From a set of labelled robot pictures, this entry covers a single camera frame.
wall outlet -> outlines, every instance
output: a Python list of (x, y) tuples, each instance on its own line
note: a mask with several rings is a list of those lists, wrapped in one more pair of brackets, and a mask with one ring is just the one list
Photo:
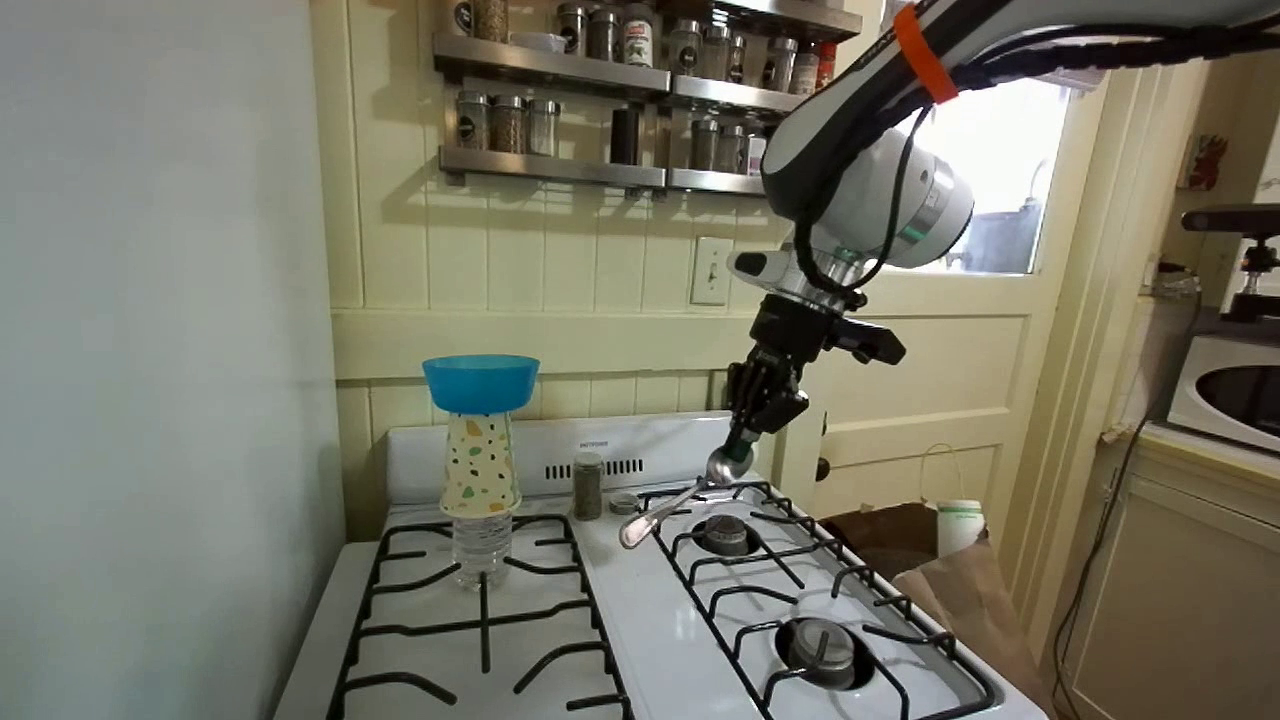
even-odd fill
[(694, 258), (694, 303), (724, 308), (734, 285), (734, 240), (702, 234)]

black cable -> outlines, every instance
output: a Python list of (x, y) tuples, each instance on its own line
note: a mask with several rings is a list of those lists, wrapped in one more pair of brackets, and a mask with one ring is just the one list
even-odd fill
[(853, 293), (868, 288), (882, 274), (882, 269), (890, 264), (890, 254), (891, 254), (895, 217), (899, 217), (899, 204), (904, 204), (904, 178), (908, 178), (912, 148), (916, 148), (916, 134), (921, 134), (927, 115), (931, 115), (931, 109), (921, 109), (916, 118), (912, 118), (912, 130), (904, 140), (904, 155), (895, 159), (895, 176), (891, 176), (891, 198), (890, 198), (890, 222), (883, 222), (882, 254), (875, 254), (873, 270), (853, 285)]
[[(1093, 36), (1093, 26), (1055, 26), (1055, 33), (1039, 33), (1039, 36), (1024, 36), (1024, 40), (1013, 40), (1003, 47), (994, 47), (989, 56), (972, 61), (972, 63), (956, 63), (954, 69), (954, 78), (966, 88), (966, 93), (975, 93), (975, 88), (998, 88), (1003, 78), (1028, 78), (1028, 76), (1050, 76), (1050, 71), (1111, 71), (1111, 69), (1152, 69), (1152, 63), (1183, 63), (1183, 61), (1220, 61), (1220, 56), (1235, 56), (1235, 53), (1269, 53), (1269, 47), (1280, 47), (1280, 36), (1269, 33), (1272, 24), (1280, 24), (1280, 13), (1277, 15), (1264, 15), (1264, 19), (1254, 19), (1244, 26), (1193, 26), (1193, 33), (1170, 33), (1170, 26), (1144, 26), (1144, 24), (1111, 24), (1109, 33), (1115, 36), (1148, 36), (1158, 33), (1158, 40), (1126, 40), (1126, 44), (1050, 44), (1050, 47), (1032, 47), (1032, 44), (1043, 44), (1043, 40), (1065, 40), (1065, 36)], [(883, 111), (875, 111), (868, 118), (873, 130), (864, 130), (864, 144), (873, 144), (882, 130), (895, 126), (899, 118), (908, 118), (912, 111), (927, 111), (931, 98), (924, 88), (908, 88), (899, 98), (891, 98)], [(899, 212), (899, 189), (904, 189), (904, 165), (912, 155), (912, 144), (916, 144), (916, 126), (904, 144), (904, 159), (895, 168), (895, 191), (891, 191), (891, 221), (890, 221), (890, 234), (883, 234), (883, 247), (873, 264), (868, 274), (853, 279), (853, 285), (839, 285), (831, 279), (815, 258), (813, 258), (813, 222), (815, 217), (810, 221), (797, 221), (797, 264), (805, 270), (805, 279), (828, 294), (837, 294), (839, 303), (848, 308), (860, 308), (864, 294), (860, 288), (868, 279), (882, 274), (883, 258), (891, 254), (891, 240), (895, 240), (895, 212)]]
[(989, 61), (1001, 61), (1010, 53), (1024, 53), (1024, 47), (1037, 47), (1037, 44), (1055, 44), (1055, 40), (1086, 40), (1086, 36), (1132, 36), (1132, 40), (1170, 40), (1170, 36), (1182, 36), (1182, 26), (1166, 26), (1166, 24), (1093, 24), (1093, 26), (1043, 26), (1043, 33), (1028, 33), (1028, 36), (1017, 36), (1010, 44), (998, 44), (989, 53), (981, 53), (972, 63), (989, 63)]
[(891, 240), (895, 240), (895, 221), (899, 221), (899, 204), (904, 204), (904, 184), (908, 184), (908, 165), (912, 165), (912, 148), (916, 148), (916, 134), (921, 134), (921, 122), (927, 118), (931, 109), (916, 109), (916, 118), (912, 118), (912, 130), (899, 148), (899, 159), (895, 159), (895, 172), (891, 172), (891, 196), (890, 196), (890, 222), (883, 222), (883, 244), (875, 250), (875, 264), (868, 274), (853, 279), (853, 285), (839, 285), (831, 279), (815, 258), (813, 258), (813, 222), (800, 221), (797, 222), (797, 258), (800, 258), (800, 270), (813, 288), (823, 288), (828, 294), (837, 294), (845, 308), (860, 308), (860, 288), (868, 279), (882, 274), (882, 269), (890, 264), (891, 254)]
[(1115, 481), (1111, 481), (1111, 493), (1109, 493), (1109, 509), (1104, 509), (1104, 518), (1096, 522), (1093, 530), (1093, 542), (1090, 542), (1090, 555), (1082, 565), (1082, 581), (1071, 588), (1071, 598), (1053, 632), (1053, 700), (1065, 705), (1061, 711), (1067, 720), (1082, 720), (1082, 709), (1067, 693), (1067, 676), (1065, 676), (1065, 664), (1067, 664), (1067, 652), (1071, 652), (1071, 634), (1075, 634), (1075, 621), (1082, 621), (1082, 609), (1086, 609), (1086, 591), (1090, 591), (1090, 581), (1093, 581), (1093, 565), (1102, 560), (1109, 534), (1111, 534), (1111, 518), (1115, 518), (1115, 509), (1119, 509), (1119, 493), (1126, 493), (1126, 481), (1129, 481), (1129, 463), (1132, 463), (1132, 453), (1148, 428), (1152, 411), (1132, 428), (1129, 443), (1126, 443), (1126, 461), (1115, 469)]

burner cap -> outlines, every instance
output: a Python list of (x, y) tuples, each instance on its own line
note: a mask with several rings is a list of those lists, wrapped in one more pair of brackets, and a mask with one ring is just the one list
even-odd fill
[(776, 626), (776, 652), (787, 668), (800, 668), (805, 680), (821, 686), (860, 686), (875, 676), (868, 642), (858, 641), (845, 623), (828, 623), (815, 614), (800, 614)]
[(694, 528), (694, 541), (715, 555), (755, 555), (766, 542), (751, 522), (735, 514), (710, 514)]

black stove grate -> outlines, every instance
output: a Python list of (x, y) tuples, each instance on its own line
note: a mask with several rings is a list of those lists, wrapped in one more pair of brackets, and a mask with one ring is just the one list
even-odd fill
[(398, 550), (393, 541), (398, 534), (411, 534), (411, 530), (428, 530), (428, 534), (454, 534), (450, 522), (402, 522), (402, 528), (390, 528), (376, 542), (376, 560), (372, 560), (372, 573), (367, 573), (367, 582), (365, 582), (365, 596), (360, 596), (360, 621), (354, 623), (354, 634), (348, 634), (348, 652), (343, 652), (343, 673), (332, 686), (332, 700), (327, 700), (327, 720), (343, 720), (343, 696), (348, 693), (360, 693), (360, 686), (390, 686), (390, 682), (406, 682), (406, 686), (422, 686), (428, 696), (438, 696), (439, 705), (458, 705), (459, 696), (428, 676), (418, 676), (418, 673), (367, 673), (367, 676), (354, 676), (354, 668), (360, 664), (360, 641), (367, 634), (443, 634), (443, 632), (478, 632), (482, 641), (482, 673), (491, 668), (491, 626), (500, 623), (538, 623), (538, 621), (549, 621), (549, 614), (560, 614), (560, 613), (594, 613), (594, 626), (601, 632), (601, 641), (589, 641), (589, 642), (560, 642), (554, 646), (549, 657), (542, 657), (522, 680), (516, 680), (516, 696), (523, 686), (533, 686), (542, 680), (543, 668), (554, 668), (556, 659), (565, 657), (581, 657), (581, 652), (601, 652), (605, 657), (605, 673), (611, 676), (611, 686), (610, 696), (576, 696), (576, 700), (565, 700), (565, 711), (585, 711), (585, 709), (610, 709), (616, 705), (623, 720), (631, 720), (631, 700), (630, 700), (630, 686), (616, 673), (616, 657), (611, 657), (611, 642), (610, 642), (610, 626), (601, 623), (601, 604), (595, 604), (595, 591), (594, 591), (594, 581), (585, 573), (585, 555), (576, 547), (576, 534), (568, 528), (565, 514), (516, 514), (511, 530), (522, 528), (533, 528), (533, 522), (549, 522), (554, 534), (542, 534), (538, 542), (565, 542), (573, 565), (565, 568), (543, 568), (543, 565), (527, 565), (527, 560), (516, 560), (516, 555), (504, 555), (507, 568), (522, 568), (522, 573), (538, 573), (538, 575), (581, 575), (581, 598), (565, 598), (565, 604), (554, 604), (554, 609), (542, 609), (542, 613), (507, 613), (507, 614), (491, 614), (490, 613), (490, 575), (482, 575), (482, 591), (478, 591), (478, 621), (458, 621), (458, 623), (367, 623), (372, 614), (372, 598), (376, 596), (398, 596), (398, 591), (422, 591), (422, 588), (433, 588), (439, 581), (450, 581), (454, 573), (459, 573), (459, 565), (450, 565), (433, 575), (422, 575), (422, 581), (406, 581), (406, 582), (382, 582), (382, 568), (385, 565), (398, 565), (398, 560), (422, 560), (423, 550)]
[[(680, 530), (680, 534), (664, 534), (664, 528), (658, 528), (658, 542), (664, 547), (674, 573), (680, 575), (689, 598), (698, 604), (698, 613), (706, 614), (706, 623), (714, 626), (721, 652), (727, 657), (734, 673), (739, 676), (743, 693), (751, 696), (751, 705), (761, 709), (766, 720), (773, 720), (773, 693), (776, 682), (785, 680), (800, 680), (805, 673), (797, 668), (779, 668), (766, 680), (766, 686), (755, 686), (739, 664), (739, 652), (743, 652), (743, 641), (751, 632), (776, 632), (779, 623), (748, 623), (739, 626), (734, 641), (721, 632), (715, 623), (715, 613), (721, 613), (721, 598), (724, 596), (767, 596), (767, 598), (779, 598), (779, 604), (797, 604), (797, 596), (785, 596), (785, 591), (773, 591), (773, 588), (755, 588), (755, 582), (735, 582), (735, 588), (721, 588), (714, 591), (714, 598), (706, 604), (702, 591), (698, 591), (698, 575), (702, 568), (710, 565), (724, 565), (724, 568), (735, 568), (735, 565), (776, 565), (800, 591), (805, 591), (805, 581), (787, 568), (791, 555), (813, 555), (813, 550), (831, 550), (839, 560), (839, 573), (831, 581), (831, 596), (839, 596), (839, 588), (848, 581), (864, 582), (882, 609), (891, 609), (899, 613), (916, 634), (904, 634), (904, 632), (890, 632), (890, 626), (860, 626), (860, 632), (873, 632), (873, 634), (883, 634), (883, 641), (899, 641), (899, 642), (927, 642), (927, 646), (940, 646), (966, 676), (968, 682), (975, 686), (975, 700), (968, 705), (956, 705), (950, 711), (931, 711), (927, 720), (954, 720), (954, 714), (972, 714), (972, 711), (983, 711), (998, 705), (998, 682), (962, 652), (956, 634), (954, 632), (936, 632), (921, 613), (916, 604), (895, 591), (890, 581), (882, 581), (864, 560), (858, 560), (839, 541), (831, 541), (813, 514), (805, 514), (787, 495), (773, 493), (767, 483), (739, 483), (734, 493), (734, 500), (743, 500), (743, 493), (755, 495), (755, 502), (766, 509), (751, 509), (751, 518), (766, 518), (766, 522), (797, 522), (813, 534), (813, 542), (805, 547), (787, 547), (787, 550), (776, 550), (776, 547), (761, 547), (761, 555), (710, 555), (710, 560), (694, 560), (694, 568), (686, 573), (680, 568), (680, 547), (694, 542), (694, 530)], [(654, 500), (664, 500), (664, 495), (680, 495), (680, 493), (649, 493), (641, 495), (641, 509), (649, 509)], [(912, 700), (904, 693), (904, 682), (875, 659), (875, 673), (883, 673), (883, 680), (891, 682), (891, 693), (899, 696), (899, 714), (912, 711)]]

spice rack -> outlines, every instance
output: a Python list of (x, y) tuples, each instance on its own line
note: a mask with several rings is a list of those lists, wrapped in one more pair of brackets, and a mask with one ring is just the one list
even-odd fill
[[(823, 0), (714, 0), (715, 7), (739, 13), (743, 26), (787, 26), (815, 40), (848, 40), (860, 33), (860, 15), (828, 7)], [(573, 88), (594, 94), (611, 94), (644, 109), (698, 109), (715, 104), (751, 115), (785, 115), (805, 94), (773, 93), (755, 83), (734, 83), (714, 76), (686, 76), (669, 69), (636, 69), (594, 56), (565, 56), (549, 47), (496, 44), (478, 36), (433, 36), (433, 63), (450, 83), (507, 78), (507, 83), (542, 83), (542, 88)], [(556, 184), (610, 184), (630, 191), (715, 191), (715, 196), (766, 196), (755, 172), (710, 172), (710, 168), (649, 168), (649, 165), (576, 165), (556, 155), (522, 155), (522, 152), (490, 152), (490, 148), (439, 148), (438, 168), (465, 176), (523, 176), (523, 178), (556, 178)]]

